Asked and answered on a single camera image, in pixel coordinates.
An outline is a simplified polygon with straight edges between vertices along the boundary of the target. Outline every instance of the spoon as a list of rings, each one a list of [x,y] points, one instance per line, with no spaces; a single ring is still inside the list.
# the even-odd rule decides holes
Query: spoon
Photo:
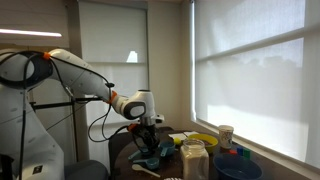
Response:
[[[132,165],[132,169],[135,170],[135,171],[144,171],[144,172],[146,172],[146,173],[149,173],[149,174],[151,174],[151,175],[154,175],[154,176],[160,178],[160,175],[159,175],[159,174],[156,174],[156,173],[154,173],[154,172],[152,172],[152,171],[149,171],[148,169],[143,168],[143,167],[140,166],[139,164],[133,164],[133,165]]]

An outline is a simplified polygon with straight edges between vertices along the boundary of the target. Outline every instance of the ceiling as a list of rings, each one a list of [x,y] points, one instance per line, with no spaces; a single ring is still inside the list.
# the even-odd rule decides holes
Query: ceiling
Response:
[[[68,47],[66,0],[0,0],[0,29],[59,32],[61,38],[11,35],[0,33],[0,43]],[[183,0],[86,0],[100,3],[130,1],[163,1],[181,3]]]

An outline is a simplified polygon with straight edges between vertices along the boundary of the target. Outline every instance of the red object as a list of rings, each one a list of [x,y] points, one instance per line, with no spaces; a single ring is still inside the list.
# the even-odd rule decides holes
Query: red object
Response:
[[[47,53],[47,52],[44,52],[43,53],[43,58],[45,59],[45,60],[49,60],[50,59],[50,54],[49,53]]]
[[[133,130],[134,128],[136,128],[137,125],[138,125],[138,124],[130,124],[130,125],[128,126],[127,130],[128,130],[129,132],[132,132],[132,130]]]
[[[230,154],[238,154],[237,151],[236,151],[236,150],[233,150],[233,149],[229,150],[229,153],[230,153]]]
[[[110,98],[110,100],[109,100],[109,101],[106,101],[106,103],[111,104],[111,103],[112,103],[112,101],[114,100],[114,98],[115,98],[117,95],[118,95],[118,94],[117,94],[117,92],[112,91],[111,98]]]

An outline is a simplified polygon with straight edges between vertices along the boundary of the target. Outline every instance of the roller blind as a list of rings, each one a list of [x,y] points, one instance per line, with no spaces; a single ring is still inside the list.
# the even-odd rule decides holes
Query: roller blind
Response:
[[[146,10],[90,2],[80,2],[79,9],[83,59],[120,95],[148,89]],[[101,102],[86,107],[88,125],[108,110]],[[130,123],[111,109],[106,123],[120,122]]]
[[[193,6],[197,120],[320,168],[320,1]]]

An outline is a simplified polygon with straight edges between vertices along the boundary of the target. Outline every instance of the cable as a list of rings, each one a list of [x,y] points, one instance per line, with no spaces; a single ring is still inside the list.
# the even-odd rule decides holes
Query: cable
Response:
[[[85,104],[83,104],[82,106],[80,106],[78,109],[76,109],[74,112],[79,111],[81,108],[83,108],[88,102],[86,102]],[[69,114],[68,116],[60,119],[58,122],[54,123],[53,125],[49,126],[46,130],[50,130],[51,128],[55,127],[56,125],[58,125],[59,123],[61,123],[62,121],[64,121],[65,119],[67,119],[68,117],[70,117],[71,115],[73,115],[74,113]]]
[[[13,52],[12,54],[10,54],[9,56],[5,57],[4,59],[2,59],[2,61],[0,62],[0,65],[2,65],[3,63],[5,63],[8,59],[12,58],[13,56],[15,55],[18,55],[18,54],[23,54],[23,53],[41,53],[41,52],[38,52],[38,51],[19,51],[19,52]]]
[[[89,72],[91,72],[91,73],[99,76],[100,78],[102,78],[102,79],[106,82],[106,85],[107,85],[107,87],[108,87],[108,89],[109,89],[109,99],[111,99],[111,94],[112,94],[112,93],[111,93],[111,87],[113,87],[114,85],[113,85],[112,83],[109,83],[109,81],[108,81],[105,77],[103,77],[103,76],[100,75],[99,73],[96,73],[96,72],[94,72],[94,71],[92,71],[92,70],[90,70],[90,69],[86,69],[86,68],[84,68],[84,67],[77,66],[77,65],[75,65],[75,64],[71,64],[71,63],[69,63],[69,62],[66,62],[66,61],[60,59],[60,58],[57,58],[57,57],[54,57],[54,56],[51,56],[51,58],[52,58],[52,59],[55,59],[55,60],[58,60],[58,61],[60,61],[60,62],[69,64],[69,65],[71,65],[71,66],[75,66],[75,67],[77,67],[77,68],[81,68],[81,69],[83,69],[83,70],[89,71]],[[55,66],[55,69],[56,69],[56,71],[57,71],[57,73],[58,73],[59,80],[61,81],[62,86],[64,86],[64,84],[63,84],[63,82],[62,82],[62,79],[61,79],[61,77],[60,77],[60,74],[59,74],[59,70],[58,70],[58,68],[56,67],[55,64],[54,64],[54,66]],[[107,117],[108,117],[108,115],[109,115],[110,110],[111,110],[111,105],[109,104],[107,113],[106,113],[105,115],[99,117],[98,119],[94,120],[94,121],[90,124],[90,126],[89,126],[89,128],[88,128],[88,137],[89,137],[89,139],[90,139],[91,141],[93,141],[93,142],[104,142],[104,141],[109,140],[111,137],[113,137],[113,136],[110,136],[109,138],[107,138],[107,137],[105,136],[105,134],[104,134],[104,126],[105,126],[106,119],[107,119]],[[102,136],[103,136],[104,139],[102,139],[102,140],[94,140],[94,139],[91,137],[91,135],[90,135],[91,128],[92,128],[92,126],[93,126],[97,121],[99,121],[99,120],[102,119],[102,118],[104,118],[104,120],[103,120],[103,123],[102,123],[101,133],[102,133]]]
[[[23,111],[22,111],[22,128],[21,128],[21,139],[20,139],[20,162],[19,162],[19,180],[22,180],[22,168],[23,168],[23,155],[24,155],[24,136],[26,130],[26,91],[27,91],[27,71],[28,65],[32,58],[39,56],[39,52],[28,57],[27,62],[24,66],[23,71]]]

